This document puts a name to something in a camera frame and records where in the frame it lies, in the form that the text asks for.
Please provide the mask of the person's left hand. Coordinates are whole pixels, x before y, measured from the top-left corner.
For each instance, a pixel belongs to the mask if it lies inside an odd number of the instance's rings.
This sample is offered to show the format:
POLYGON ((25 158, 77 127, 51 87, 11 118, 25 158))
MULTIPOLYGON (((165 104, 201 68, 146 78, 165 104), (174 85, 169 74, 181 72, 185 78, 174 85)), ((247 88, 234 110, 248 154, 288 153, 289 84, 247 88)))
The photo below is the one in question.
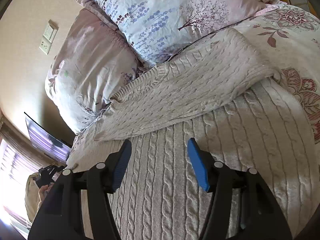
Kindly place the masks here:
POLYGON ((51 190, 51 188, 53 187, 53 183, 50 183, 49 185, 43 185, 40 189, 39 189, 39 199, 40 199, 40 203, 42 203, 47 194, 49 193, 49 191, 51 190))

